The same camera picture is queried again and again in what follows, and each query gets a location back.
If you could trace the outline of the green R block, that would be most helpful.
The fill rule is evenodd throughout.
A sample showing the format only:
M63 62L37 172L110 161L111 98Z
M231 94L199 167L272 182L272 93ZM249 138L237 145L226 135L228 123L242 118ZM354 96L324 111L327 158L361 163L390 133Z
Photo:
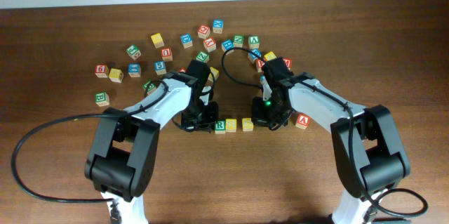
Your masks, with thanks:
M218 120L215 122L215 134L224 134L226 133L226 121Z

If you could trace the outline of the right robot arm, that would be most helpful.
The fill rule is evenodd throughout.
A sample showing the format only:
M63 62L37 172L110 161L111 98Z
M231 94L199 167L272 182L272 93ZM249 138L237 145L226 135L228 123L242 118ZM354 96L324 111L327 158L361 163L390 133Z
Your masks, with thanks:
M344 187L329 223L373 223L378 212L397 221L406 213L380 206L410 174L410 162L391 112L349 102L308 73L294 75L282 58L262 66L262 96L253 98L252 122L273 131L302 112L332 136L339 179Z

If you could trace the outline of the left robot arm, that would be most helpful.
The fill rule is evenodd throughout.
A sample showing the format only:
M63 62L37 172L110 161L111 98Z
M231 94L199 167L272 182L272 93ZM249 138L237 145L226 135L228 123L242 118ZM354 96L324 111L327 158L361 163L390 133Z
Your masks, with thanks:
M160 130L177 114L186 132L214 129L218 105L207 86L210 68L192 60L164 74L160 86L124 110L102 113L84 174L109 208L111 223L146 223L143 193L151 180Z

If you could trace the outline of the yellow S block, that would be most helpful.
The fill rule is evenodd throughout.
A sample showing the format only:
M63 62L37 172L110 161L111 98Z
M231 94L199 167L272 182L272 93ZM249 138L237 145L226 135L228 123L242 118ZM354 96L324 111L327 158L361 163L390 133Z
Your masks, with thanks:
M237 120L236 119L226 119L226 132L236 132L237 129Z
M251 118L243 118L242 119L242 131L252 131L254 129L254 125Z

